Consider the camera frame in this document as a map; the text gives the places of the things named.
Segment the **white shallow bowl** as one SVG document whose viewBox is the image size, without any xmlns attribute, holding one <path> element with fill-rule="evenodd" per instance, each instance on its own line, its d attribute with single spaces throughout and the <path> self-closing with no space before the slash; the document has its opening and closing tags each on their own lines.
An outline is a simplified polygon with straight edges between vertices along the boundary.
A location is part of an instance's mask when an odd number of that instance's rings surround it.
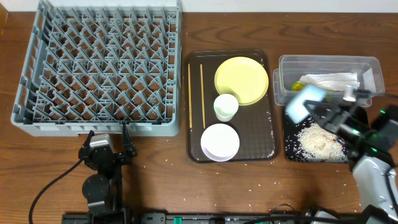
<svg viewBox="0 0 398 224">
<path fill-rule="evenodd" d="M 238 133 L 227 124 L 213 124 L 201 135 L 200 146 L 205 156 L 215 162 L 226 162 L 239 151 Z"/>
</svg>

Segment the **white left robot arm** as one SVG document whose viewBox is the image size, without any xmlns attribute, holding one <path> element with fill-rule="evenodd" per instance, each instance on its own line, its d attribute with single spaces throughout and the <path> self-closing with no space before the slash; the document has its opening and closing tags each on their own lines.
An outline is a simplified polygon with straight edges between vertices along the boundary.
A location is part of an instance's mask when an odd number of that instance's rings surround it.
<svg viewBox="0 0 398 224">
<path fill-rule="evenodd" d="M 87 199 L 90 223 L 133 223 L 134 215 L 123 205 L 122 166 L 131 164 L 137 156 L 136 148 L 126 125 L 122 130 L 123 152 L 114 152 L 108 134 L 89 132 L 78 152 L 79 160 L 97 171 L 83 183 L 82 194 Z"/>
</svg>

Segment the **light blue bowl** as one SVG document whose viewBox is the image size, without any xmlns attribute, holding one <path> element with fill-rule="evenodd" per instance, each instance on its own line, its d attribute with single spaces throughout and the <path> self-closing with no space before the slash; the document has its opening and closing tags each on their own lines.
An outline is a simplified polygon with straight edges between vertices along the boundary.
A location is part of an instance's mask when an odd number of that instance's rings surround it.
<svg viewBox="0 0 398 224">
<path fill-rule="evenodd" d="M 321 102 L 325 97 L 326 90 L 314 85 L 307 85 L 289 101 L 285 107 L 285 113 L 295 124 L 299 124 L 309 115 L 305 102 Z"/>
</svg>

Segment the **white plastic cup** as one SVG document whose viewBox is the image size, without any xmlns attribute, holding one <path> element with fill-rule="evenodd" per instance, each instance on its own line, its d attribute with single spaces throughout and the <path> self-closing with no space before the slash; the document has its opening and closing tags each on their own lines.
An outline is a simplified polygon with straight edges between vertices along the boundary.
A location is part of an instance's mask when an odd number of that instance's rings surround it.
<svg viewBox="0 0 398 224">
<path fill-rule="evenodd" d="M 216 117 L 222 122 L 230 121 L 238 111 L 238 108 L 238 100 L 230 94 L 219 95 L 213 103 Z"/>
</svg>

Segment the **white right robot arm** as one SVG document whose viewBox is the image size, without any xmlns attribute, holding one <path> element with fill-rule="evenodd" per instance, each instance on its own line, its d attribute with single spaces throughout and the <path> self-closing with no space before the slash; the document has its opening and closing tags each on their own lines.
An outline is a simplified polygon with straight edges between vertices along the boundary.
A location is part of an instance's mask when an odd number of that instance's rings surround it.
<svg viewBox="0 0 398 224">
<path fill-rule="evenodd" d="M 337 105 L 306 100 L 303 104 L 324 130 L 347 144 L 348 164 L 358 185 L 363 211 L 360 223 L 397 223 L 397 167 L 389 150 L 397 142 L 397 106 L 381 110 L 371 125 Z"/>
</svg>

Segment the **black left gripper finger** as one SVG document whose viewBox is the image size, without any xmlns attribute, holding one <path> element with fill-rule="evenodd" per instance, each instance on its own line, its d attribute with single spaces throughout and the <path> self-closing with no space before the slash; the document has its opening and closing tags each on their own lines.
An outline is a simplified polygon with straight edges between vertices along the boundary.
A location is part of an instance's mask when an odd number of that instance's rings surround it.
<svg viewBox="0 0 398 224">
<path fill-rule="evenodd" d="M 95 135 L 95 132 L 93 130 L 90 130 L 90 132 L 88 133 L 88 136 L 86 138 L 86 140 L 84 141 L 82 147 L 79 150 L 79 153 L 84 153 L 87 149 L 90 148 L 90 141 L 91 138 Z"/>
<path fill-rule="evenodd" d="M 129 157 L 136 157 L 137 156 L 137 151 L 134 146 L 134 143 L 131 141 L 129 132 L 127 130 L 126 124 L 123 124 L 123 130 L 122 130 L 122 143 L 123 143 L 123 148 L 126 151 L 126 154 Z"/>
</svg>

